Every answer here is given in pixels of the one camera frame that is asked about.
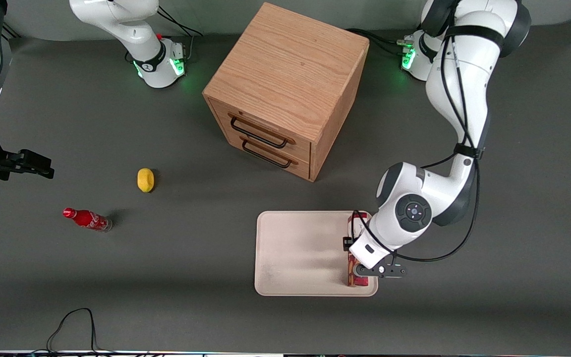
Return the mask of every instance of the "wooden box top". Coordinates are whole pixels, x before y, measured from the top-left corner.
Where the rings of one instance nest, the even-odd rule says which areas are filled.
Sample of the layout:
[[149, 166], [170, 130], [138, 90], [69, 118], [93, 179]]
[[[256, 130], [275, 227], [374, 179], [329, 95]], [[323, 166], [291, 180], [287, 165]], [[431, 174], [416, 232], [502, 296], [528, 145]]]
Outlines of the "wooden box top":
[[265, 2], [204, 95], [318, 142], [369, 40]]

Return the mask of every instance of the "red bottle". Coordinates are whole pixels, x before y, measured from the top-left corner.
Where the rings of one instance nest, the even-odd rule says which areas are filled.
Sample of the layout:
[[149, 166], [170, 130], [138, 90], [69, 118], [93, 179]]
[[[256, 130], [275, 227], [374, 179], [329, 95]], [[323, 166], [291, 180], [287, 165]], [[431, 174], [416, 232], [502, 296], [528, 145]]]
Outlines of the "red bottle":
[[113, 226], [111, 219], [107, 219], [88, 210], [77, 211], [73, 208], [65, 208], [65, 210], [63, 210], [63, 216], [71, 219], [83, 228], [89, 228], [103, 233], [109, 232]]

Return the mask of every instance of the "bottle label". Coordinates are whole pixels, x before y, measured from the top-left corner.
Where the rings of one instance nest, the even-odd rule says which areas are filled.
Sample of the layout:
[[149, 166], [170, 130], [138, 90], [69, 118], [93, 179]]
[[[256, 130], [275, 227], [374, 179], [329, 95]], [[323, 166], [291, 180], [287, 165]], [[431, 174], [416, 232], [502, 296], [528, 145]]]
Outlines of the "bottle label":
[[107, 228], [109, 223], [105, 217], [97, 215], [94, 212], [89, 212], [89, 214], [91, 215], [91, 221], [85, 226], [85, 228], [93, 229], [95, 231], [104, 231]]

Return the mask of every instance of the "gray wall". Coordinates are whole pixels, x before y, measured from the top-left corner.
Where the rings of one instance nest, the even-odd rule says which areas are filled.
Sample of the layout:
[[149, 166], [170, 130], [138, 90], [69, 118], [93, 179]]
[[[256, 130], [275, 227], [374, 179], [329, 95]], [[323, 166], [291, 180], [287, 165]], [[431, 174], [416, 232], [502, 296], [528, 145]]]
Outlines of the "gray wall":
[[[273, 4], [337, 27], [408, 29], [417, 25], [426, 0], [270, 0]], [[523, 0], [534, 25], [571, 20], [571, 0]], [[8, 0], [6, 22], [20, 34], [57, 41], [108, 39], [111, 35], [79, 22], [68, 0]], [[160, 0], [177, 21], [205, 33], [244, 31], [263, 0]], [[181, 32], [160, 16], [147, 20], [156, 32]]]

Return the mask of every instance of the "green led light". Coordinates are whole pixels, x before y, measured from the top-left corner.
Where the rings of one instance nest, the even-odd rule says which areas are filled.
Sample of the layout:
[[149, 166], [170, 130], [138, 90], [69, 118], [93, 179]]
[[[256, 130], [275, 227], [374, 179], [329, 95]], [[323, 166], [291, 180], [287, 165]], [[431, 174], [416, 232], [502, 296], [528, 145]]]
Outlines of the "green led light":
[[184, 74], [184, 61], [181, 59], [169, 59], [169, 63], [173, 67], [173, 70], [178, 77]]
[[138, 77], [142, 78], [142, 73], [140, 73], [140, 68], [138, 68], [136, 61], [133, 62], [133, 65], [134, 65], [134, 67], [136, 67], [136, 71], [138, 71]]
[[415, 58], [415, 50], [412, 48], [407, 54], [404, 55], [404, 59], [402, 60], [402, 66], [405, 69], [411, 68], [414, 58]]

